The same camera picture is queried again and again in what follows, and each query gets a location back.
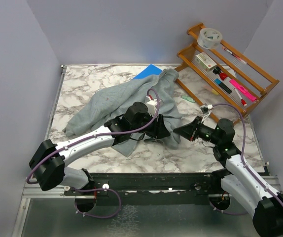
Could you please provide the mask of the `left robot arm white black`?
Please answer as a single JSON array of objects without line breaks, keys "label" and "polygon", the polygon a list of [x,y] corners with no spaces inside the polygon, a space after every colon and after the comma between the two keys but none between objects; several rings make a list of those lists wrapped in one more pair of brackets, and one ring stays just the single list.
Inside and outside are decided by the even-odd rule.
[{"label": "left robot arm white black", "polygon": [[158,109],[155,111],[151,115],[146,104],[135,102],[126,113],[90,133],[57,144],[50,139],[43,141],[29,162],[35,183],[42,191],[67,185],[76,188],[82,195],[89,194],[94,187],[93,178],[86,169],[73,169],[70,164],[94,151],[126,142],[134,133],[154,139],[169,137],[164,116],[158,113]]}]

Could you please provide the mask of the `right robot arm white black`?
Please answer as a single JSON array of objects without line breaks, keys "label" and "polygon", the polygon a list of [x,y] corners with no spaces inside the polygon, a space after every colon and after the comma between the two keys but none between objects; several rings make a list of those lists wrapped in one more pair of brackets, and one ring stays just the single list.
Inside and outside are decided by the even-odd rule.
[{"label": "right robot arm white black", "polygon": [[174,133],[194,141],[201,138],[214,145],[213,155],[223,166],[220,175],[211,179],[215,193],[227,192],[251,216],[261,237],[283,236],[283,193],[273,188],[246,161],[233,142],[232,121],[222,118],[215,128],[203,124],[202,117],[174,129]]}]

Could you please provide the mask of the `grey zip-up jacket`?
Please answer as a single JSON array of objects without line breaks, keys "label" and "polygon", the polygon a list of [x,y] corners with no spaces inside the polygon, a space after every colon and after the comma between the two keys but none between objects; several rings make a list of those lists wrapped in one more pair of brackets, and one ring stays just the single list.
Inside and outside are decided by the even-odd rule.
[{"label": "grey zip-up jacket", "polygon": [[159,113],[164,116],[164,125],[170,132],[161,142],[169,149],[177,149],[180,136],[173,130],[181,126],[179,113],[173,98],[175,81],[179,73],[174,69],[164,69],[159,75],[98,90],[90,101],[76,113],[64,128],[67,137],[80,136],[102,126],[106,121],[124,114],[135,102],[145,102],[147,91],[155,89],[160,98]]}]

